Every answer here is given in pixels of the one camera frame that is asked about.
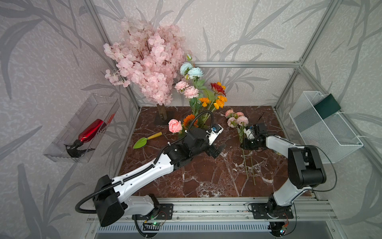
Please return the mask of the pink ranunculus flower stem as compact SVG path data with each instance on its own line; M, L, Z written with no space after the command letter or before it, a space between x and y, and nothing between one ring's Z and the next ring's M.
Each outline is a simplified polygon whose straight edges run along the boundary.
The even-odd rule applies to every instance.
M245 174L246 174L247 179L249 179L249 172L248 172L248 166L246 163L245 149L243 148L245 140L248 139L246 127L248 126L249 120L243 114L239 115L238 113L230 113L228 115L227 123L228 123L229 127L235 128L238 132L240 147L242 150L244 170L245 170Z

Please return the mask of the peach pink peony stem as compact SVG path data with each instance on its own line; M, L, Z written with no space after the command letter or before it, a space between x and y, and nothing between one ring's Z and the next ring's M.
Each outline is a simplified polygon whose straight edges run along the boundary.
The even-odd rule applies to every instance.
M243 142L245 138L244 130L246 129L249 120L242 112L234 112L233 109L229 109L225 113L225 117L227 118L227 125L231 128L235 128L239 135L240 143Z

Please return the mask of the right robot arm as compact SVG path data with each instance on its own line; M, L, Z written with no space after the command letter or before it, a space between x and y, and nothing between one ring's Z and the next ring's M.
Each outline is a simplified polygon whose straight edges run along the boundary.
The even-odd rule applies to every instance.
M304 191L326 182L326 173L316 146L298 145L267 132L263 123L244 129L242 149L270 149L287 158L288 179L268 199L268 213L286 210Z

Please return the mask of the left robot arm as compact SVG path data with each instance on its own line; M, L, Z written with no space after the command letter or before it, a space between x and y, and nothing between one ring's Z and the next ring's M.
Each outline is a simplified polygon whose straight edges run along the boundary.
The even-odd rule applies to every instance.
M95 187L92 197L100 225L107 227L117 222L124 214L156 216L160 204L155 196L134 196L134 193L152 181L170 174L192 162L201 153L217 158L223 146L214 146L214 141L223 132L219 124L204 130L192 127L179 142L168 145L159 157L145 165L113 179L105 175Z

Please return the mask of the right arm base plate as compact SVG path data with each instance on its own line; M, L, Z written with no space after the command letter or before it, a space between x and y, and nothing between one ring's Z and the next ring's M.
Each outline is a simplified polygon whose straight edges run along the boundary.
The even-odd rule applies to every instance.
M252 213L254 219L293 219L291 206L280 207L270 203L250 203L247 205L248 211Z

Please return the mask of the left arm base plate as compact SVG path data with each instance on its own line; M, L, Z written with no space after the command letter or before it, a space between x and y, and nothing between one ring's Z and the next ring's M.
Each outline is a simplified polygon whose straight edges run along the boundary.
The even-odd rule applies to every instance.
M136 220L172 220L174 212L174 204L160 204L147 215L133 215L132 219Z

